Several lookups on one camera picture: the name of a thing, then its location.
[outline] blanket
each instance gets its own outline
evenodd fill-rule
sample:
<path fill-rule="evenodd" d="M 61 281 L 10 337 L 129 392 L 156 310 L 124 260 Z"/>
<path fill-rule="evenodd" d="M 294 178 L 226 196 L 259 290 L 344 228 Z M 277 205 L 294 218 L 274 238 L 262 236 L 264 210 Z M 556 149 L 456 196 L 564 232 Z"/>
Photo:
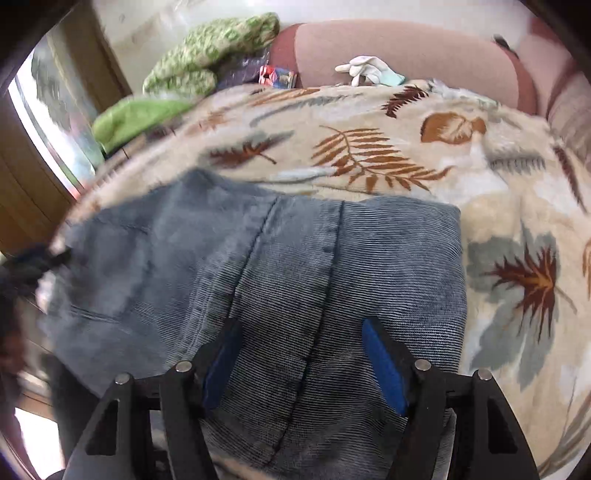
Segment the blanket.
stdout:
<path fill-rule="evenodd" d="M 444 99 L 421 81 L 236 87 L 188 113 L 175 137 L 104 173 L 69 222 L 197 166 L 290 194 L 403 195 L 460 208 L 460 373 L 492 370 L 542 476 L 588 445 L 591 178 L 545 120 Z"/>
<path fill-rule="evenodd" d="M 144 92 L 208 95 L 217 83 L 210 67 L 229 53 L 253 53 L 270 44 L 278 33 L 279 18 L 274 13 L 220 18 L 199 25 L 156 64 L 144 81 Z"/>

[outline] striped fabric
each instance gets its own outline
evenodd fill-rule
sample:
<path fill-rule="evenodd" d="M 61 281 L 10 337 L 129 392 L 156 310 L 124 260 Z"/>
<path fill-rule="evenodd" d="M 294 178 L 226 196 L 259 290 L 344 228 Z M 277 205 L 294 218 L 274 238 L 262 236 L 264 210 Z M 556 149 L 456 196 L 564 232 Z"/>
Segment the striped fabric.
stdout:
<path fill-rule="evenodd" d="M 101 394 L 163 373 L 240 318 L 212 451 L 285 479 L 383 478 L 404 426 L 363 352 L 377 315 L 446 371 L 466 317 L 459 211 L 406 197 L 292 197 L 193 170 L 72 230 L 46 330 Z"/>

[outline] white wall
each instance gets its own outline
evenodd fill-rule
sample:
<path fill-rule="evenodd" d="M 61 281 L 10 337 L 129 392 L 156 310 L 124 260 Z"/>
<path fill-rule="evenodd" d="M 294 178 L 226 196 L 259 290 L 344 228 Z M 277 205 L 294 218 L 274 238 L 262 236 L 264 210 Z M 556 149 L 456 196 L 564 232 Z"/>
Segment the white wall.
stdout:
<path fill-rule="evenodd" d="M 273 11 L 282 25 L 341 18 L 390 18 L 515 46 L 531 13 L 518 0 L 93 0 L 105 35 L 134 92 L 158 59 L 201 22 Z"/>

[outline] metal pin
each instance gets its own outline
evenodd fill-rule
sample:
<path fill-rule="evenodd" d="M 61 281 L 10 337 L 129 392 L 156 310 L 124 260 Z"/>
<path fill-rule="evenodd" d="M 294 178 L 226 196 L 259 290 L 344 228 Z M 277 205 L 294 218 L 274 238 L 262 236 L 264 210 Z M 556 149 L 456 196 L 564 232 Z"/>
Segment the metal pin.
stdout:
<path fill-rule="evenodd" d="M 174 368 L 178 373 L 183 374 L 188 372 L 193 368 L 193 364 L 188 360 L 183 360 L 182 362 L 177 363 L 176 367 Z"/>
<path fill-rule="evenodd" d="M 431 368 L 431 362 L 429 360 L 420 358 L 414 363 L 414 367 L 421 372 L 426 372 Z"/>
<path fill-rule="evenodd" d="M 115 377 L 115 383 L 117 385 L 125 385 L 129 380 L 131 380 L 131 375 L 129 374 L 119 374 Z"/>
<path fill-rule="evenodd" d="M 487 368 L 479 368 L 478 369 L 478 378 L 481 380 L 490 380 L 492 378 L 491 371 Z"/>

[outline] white glove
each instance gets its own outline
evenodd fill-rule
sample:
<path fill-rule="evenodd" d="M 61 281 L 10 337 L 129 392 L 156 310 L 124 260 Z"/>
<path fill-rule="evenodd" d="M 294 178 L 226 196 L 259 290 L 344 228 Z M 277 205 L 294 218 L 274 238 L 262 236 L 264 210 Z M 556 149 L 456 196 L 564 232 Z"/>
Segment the white glove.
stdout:
<path fill-rule="evenodd" d="M 357 87 L 361 77 L 367 78 L 370 82 L 379 85 L 396 87 L 404 82 L 404 77 L 393 72 L 386 62 L 377 57 L 361 55 L 351 59 L 349 63 L 335 67 L 336 72 L 348 72 L 353 77 L 351 86 Z"/>

